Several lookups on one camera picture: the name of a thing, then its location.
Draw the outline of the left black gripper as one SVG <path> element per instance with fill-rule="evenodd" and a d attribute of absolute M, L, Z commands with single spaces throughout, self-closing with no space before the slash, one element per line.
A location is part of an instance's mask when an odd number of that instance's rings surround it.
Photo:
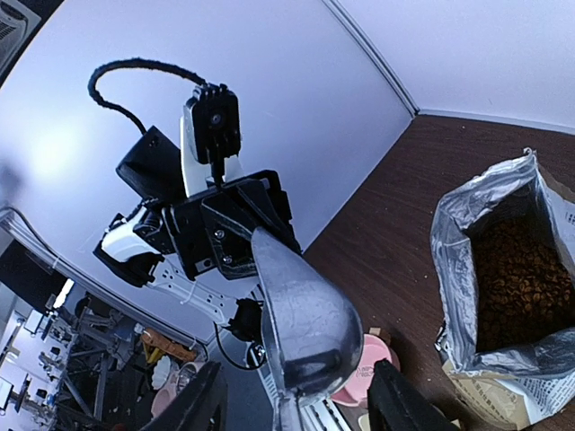
<path fill-rule="evenodd" d="M 217 269 L 228 280 L 254 277 L 253 232 L 261 227 L 295 253 L 288 194 L 277 172 L 264 170 L 210 187 L 164 208 L 164 222 L 189 279 Z"/>

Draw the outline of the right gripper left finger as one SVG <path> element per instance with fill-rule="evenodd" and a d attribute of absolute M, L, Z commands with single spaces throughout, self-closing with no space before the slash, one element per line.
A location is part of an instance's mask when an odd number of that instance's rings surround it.
<path fill-rule="evenodd" d="M 224 431 L 227 395 L 223 366 L 218 362 L 207 362 L 175 400 L 142 430 Z"/>

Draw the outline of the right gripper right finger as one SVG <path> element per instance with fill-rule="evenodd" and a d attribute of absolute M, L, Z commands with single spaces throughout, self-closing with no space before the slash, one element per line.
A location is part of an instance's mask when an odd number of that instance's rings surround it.
<path fill-rule="evenodd" d="M 374 364 L 367 410 L 371 430 L 459 430 L 387 360 Z"/>

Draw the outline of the metal food scoop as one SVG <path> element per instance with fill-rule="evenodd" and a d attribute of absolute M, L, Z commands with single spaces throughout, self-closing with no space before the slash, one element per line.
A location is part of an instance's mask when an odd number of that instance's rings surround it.
<path fill-rule="evenodd" d="M 303 408 L 339 391 L 358 367 L 364 332 L 351 300 L 263 228 L 251 239 L 264 296 L 261 337 L 277 390 L 276 430 L 301 430 Z"/>

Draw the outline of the brown dog food bag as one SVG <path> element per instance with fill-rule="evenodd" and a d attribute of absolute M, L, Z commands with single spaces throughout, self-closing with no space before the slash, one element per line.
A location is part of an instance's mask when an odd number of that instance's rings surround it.
<path fill-rule="evenodd" d="M 574 397 L 574 194 L 526 150 L 448 192 L 430 247 L 436 348 L 466 406 L 522 430 Z"/>

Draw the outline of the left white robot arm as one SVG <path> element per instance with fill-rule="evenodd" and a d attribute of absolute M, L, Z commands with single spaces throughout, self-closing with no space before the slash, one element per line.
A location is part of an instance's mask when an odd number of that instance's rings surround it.
<path fill-rule="evenodd" d="M 216 269 L 227 280 L 257 274 L 253 231 L 262 227 L 295 253 L 302 249 L 291 224 L 279 175 L 264 170 L 186 197 L 177 166 L 181 152 L 158 128 L 149 128 L 116 173 L 142 198 L 129 215 L 116 215 L 94 255 L 117 277 L 177 298 L 255 350 L 244 370 L 265 363 L 263 301 L 235 298 L 199 281 Z"/>

